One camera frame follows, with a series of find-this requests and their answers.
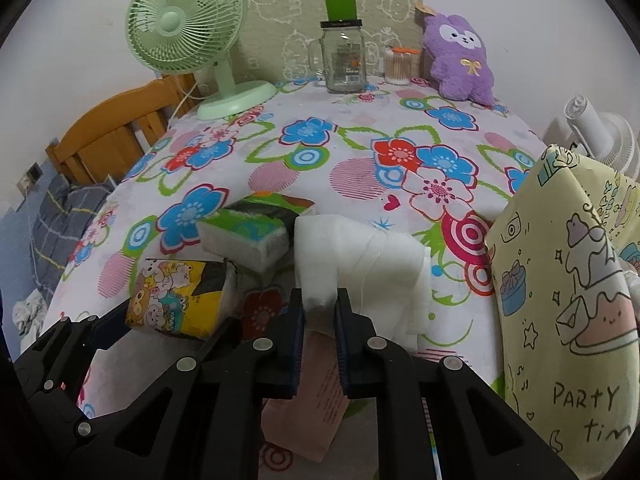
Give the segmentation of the purple plush bunny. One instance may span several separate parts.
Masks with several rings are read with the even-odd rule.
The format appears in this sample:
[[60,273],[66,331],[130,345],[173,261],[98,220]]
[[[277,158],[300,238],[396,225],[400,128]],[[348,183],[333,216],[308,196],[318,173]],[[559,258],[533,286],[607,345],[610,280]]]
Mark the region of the purple plush bunny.
[[488,66],[484,41],[469,21],[417,4],[424,17],[423,49],[431,58],[430,75],[439,94],[450,101],[495,105],[495,77]]

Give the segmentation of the wall socket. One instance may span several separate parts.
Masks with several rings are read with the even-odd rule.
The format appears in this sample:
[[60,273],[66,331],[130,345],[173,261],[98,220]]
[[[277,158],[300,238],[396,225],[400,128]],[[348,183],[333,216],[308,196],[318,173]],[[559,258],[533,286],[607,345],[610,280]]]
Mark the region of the wall socket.
[[34,162],[27,171],[21,176],[17,183],[17,188],[23,196],[27,196],[40,177],[43,175],[42,169],[38,162]]

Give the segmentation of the white standing fan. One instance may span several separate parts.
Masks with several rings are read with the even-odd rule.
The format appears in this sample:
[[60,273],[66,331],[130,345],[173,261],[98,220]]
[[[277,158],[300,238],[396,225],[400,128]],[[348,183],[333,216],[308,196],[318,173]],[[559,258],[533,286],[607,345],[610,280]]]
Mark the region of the white standing fan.
[[555,117],[541,135],[545,144],[564,146],[639,181],[638,134],[622,115],[598,112],[576,93],[563,108],[564,120]]

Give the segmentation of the floral tablecloth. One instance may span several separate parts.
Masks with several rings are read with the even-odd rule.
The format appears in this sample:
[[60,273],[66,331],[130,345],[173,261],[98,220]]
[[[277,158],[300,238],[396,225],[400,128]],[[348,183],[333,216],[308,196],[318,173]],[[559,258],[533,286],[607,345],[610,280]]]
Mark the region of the floral tablecloth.
[[107,313],[151,259],[205,259],[198,220],[275,192],[430,248],[432,301],[416,350],[460,356],[502,391],[498,312],[524,301],[526,264],[491,271],[484,238],[541,151],[504,105],[447,101],[422,79],[401,89],[375,80],[359,96],[282,82],[244,114],[176,120],[110,197],[95,188],[49,193],[62,219],[90,221],[62,261],[47,320]]

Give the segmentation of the white cloth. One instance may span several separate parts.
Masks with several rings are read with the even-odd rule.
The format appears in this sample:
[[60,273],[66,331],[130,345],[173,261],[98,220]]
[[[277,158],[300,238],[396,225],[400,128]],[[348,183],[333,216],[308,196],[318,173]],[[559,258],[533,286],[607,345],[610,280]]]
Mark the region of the white cloth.
[[376,333],[415,352],[432,306],[431,249],[407,233],[385,231],[338,214],[295,221],[296,285],[308,327],[334,335],[337,291],[370,318]]
[[12,311],[12,321],[21,342],[35,340],[43,326],[49,306],[39,289],[34,289],[26,299],[17,301]]

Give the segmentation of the green desk fan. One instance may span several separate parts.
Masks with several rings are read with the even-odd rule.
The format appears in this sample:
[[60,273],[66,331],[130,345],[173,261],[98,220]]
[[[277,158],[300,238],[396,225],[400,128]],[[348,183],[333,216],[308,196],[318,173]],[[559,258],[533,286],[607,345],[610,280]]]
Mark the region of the green desk fan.
[[126,37],[131,52],[163,75],[214,71],[218,91],[198,106],[198,118],[247,112],[277,94],[268,81],[237,82],[230,51],[239,39],[245,0],[131,0]]

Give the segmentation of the green patterned wall board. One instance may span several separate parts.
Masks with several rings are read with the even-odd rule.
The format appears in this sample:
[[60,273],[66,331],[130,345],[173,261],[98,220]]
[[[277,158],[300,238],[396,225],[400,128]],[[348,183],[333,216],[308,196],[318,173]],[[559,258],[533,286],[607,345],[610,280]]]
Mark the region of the green patterned wall board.
[[[356,0],[370,76],[382,75],[386,48],[422,46],[422,22],[416,17],[421,1]],[[277,82],[308,76],[307,48],[321,36],[326,0],[246,0],[246,10],[231,50],[235,79]]]

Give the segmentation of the green cup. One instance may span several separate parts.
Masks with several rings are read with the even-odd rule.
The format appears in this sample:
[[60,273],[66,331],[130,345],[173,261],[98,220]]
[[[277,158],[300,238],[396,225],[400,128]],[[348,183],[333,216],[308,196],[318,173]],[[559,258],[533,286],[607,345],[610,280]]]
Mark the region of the green cup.
[[355,21],[358,18],[357,0],[324,0],[326,17],[331,22]]

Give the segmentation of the yellow cartoon fabric box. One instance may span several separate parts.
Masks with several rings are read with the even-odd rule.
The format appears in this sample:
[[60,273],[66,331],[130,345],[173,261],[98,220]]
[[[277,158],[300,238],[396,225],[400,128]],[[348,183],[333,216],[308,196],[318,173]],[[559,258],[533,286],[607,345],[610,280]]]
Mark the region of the yellow cartoon fabric box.
[[551,145],[485,245],[506,403],[599,479],[639,421],[639,185]]

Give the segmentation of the pink paper envelope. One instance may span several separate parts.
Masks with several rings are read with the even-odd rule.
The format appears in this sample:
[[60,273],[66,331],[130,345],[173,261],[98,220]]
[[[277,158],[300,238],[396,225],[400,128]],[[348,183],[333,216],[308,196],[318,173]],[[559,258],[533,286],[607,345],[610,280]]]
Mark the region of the pink paper envelope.
[[335,340],[307,332],[297,393],[292,400],[267,402],[262,432],[267,442],[321,463],[348,404],[340,383]]

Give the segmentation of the glass mason jar mug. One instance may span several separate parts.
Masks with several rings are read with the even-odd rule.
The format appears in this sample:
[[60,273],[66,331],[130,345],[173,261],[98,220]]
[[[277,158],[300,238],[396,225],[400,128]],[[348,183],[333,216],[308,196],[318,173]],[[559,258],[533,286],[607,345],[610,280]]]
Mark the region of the glass mason jar mug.
[[321,37],[308,42],[309,68],[331,93],[360,93],[367,88],[361,26],[359,18],[322,21]]

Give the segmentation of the green tissue pack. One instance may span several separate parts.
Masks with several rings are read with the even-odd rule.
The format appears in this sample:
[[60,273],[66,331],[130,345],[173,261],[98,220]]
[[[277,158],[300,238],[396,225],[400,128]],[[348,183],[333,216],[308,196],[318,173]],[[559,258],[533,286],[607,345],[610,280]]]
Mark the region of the green tissue pack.
[[314,213],[306,198],[257,192],[196,222],[203,248],[259,274],[269,272],[294,245],[296,219]]

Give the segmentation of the white crumpled cloth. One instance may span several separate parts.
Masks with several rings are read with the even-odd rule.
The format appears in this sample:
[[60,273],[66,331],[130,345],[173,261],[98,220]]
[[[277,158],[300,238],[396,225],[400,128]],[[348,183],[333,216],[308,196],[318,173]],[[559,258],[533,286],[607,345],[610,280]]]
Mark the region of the white crumpled cloth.
[[12,321],[21,342],[35,340],[43,326],[49,306],[39,289],[34,289],[26,299],[17,301],[12,311]]

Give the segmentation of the toothpick jar orange lid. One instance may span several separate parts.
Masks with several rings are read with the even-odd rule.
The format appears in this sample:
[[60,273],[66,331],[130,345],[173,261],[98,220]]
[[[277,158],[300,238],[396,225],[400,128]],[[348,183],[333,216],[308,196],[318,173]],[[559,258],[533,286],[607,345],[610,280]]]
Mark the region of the toothpick jar orange lid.
[[413,64],[420,51],[405,47],[387,47],[384,51],[384,78],[388,84],[406,86],[412,78]]

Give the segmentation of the yellow cartoon tissue pack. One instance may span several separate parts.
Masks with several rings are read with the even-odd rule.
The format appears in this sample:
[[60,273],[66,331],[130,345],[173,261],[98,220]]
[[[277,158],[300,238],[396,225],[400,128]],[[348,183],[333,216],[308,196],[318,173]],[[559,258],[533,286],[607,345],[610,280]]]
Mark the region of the yellow cartoon tissue pack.
[[236,308],[231,262],[148,259],[134,282],[126,324],[133,330],[206,340]]

